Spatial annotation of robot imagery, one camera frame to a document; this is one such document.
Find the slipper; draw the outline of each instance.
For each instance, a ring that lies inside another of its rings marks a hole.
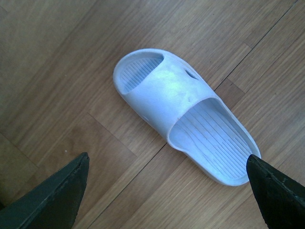
[[[171,147],[217,182],[249,181],[246,162],[259,149],[243,125],[184,60],[159,49],[123,57],[113,72],[122,98]]]
[[[246,167],[268,228],[304,228],[305,187],[256,156],[249,156]]]

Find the wooden floor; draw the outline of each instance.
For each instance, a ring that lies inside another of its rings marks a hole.
[[[267,228],[249,183],[212,181],[116,92],[116,63],[149,47],[192,65],[305,185],[304,0],[0,0],[0,200],[86,151],[75,229]]]

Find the white slipper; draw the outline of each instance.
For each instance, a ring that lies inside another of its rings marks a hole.
[[[164,50],[134,51],[118,62],[113,80],[138,115],[212,179],[230,186],[249,180],[246,162],[261,157],[257,145],[184,60]]]

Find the floor plank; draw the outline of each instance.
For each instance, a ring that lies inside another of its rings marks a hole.
[[[94,2],[26,0],[4,4],[10,13],[0,25],[1,111],[18,98]]]
[[[167,144],[89,228],[120,228],[184,159]]]
[[[0,202],[8,205],[37,167],[0,134]]]
[[[233,108],[267,162],[281,163],[305,135],[304,53],[305,32]]]
[[[0,133],[39,167],[18,180],[13,199],[89,151],[76,229],[262,225],[249,184],[221,186],[189,159],[179,165],[115,91],[112,72],[136,49],[177,54],[232,108],[263,159],[303,181],[305,7],[294,2],[0,0]],[[150,183],[153,174],[160,180]]]
[[[75,229],[88,228],[98,216],[114,201],[114,199],[125,189],[125,187],[138,175],[140,171],[154,158],[154,156],[165,145],[165,141],[156,137],[137,157],[135,162],[116,181],[116,183],[99,199],[86,216],[74,225]]]
[[[236,204],[249,195],[249,185],[217,184],[186,159],[122,228],[210,228],[218,212],[230,212],[225,209],[232,198]]]
[[[215,92],[229,109],[232,109],[244,96],[244,92],[228,79],[225,79]]]
[[[254,48],[258,42],[273,28],[277,22],[293,7],[296,0],[281,0],[278,1],[274,8],[264,17],[257,17],[260,23],[252,29],[250,35],[245,39],[245,43]]]
[[[90,169],[77,221],[83,218],[136,159],[130,150],[87,114],[40,167],[51,172],[50,176],[81,152],[88,152]]]
[[[244,59],[244,64],[234,69],[229,80],[247,92],[305,31],[304,14],[305,2],[298,1]]]

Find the footbed groove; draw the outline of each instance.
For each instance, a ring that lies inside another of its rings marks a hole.
[[[206,163],[226,178],[240,178],[246,174],[245,165],[251,149],[237,126],[216,106],[208,99],[191,108],[175,124],[179,129],[174,126],[171,140],[179,145],[181,140],[175,139],[191,138],[196,150],[194,146],[179,146],[190,154],[194,150],[199,152]]]
[[[121,76],[125,85],[125,92],[137,87],[161,62],[163,57],[146,57],[128,64]]]

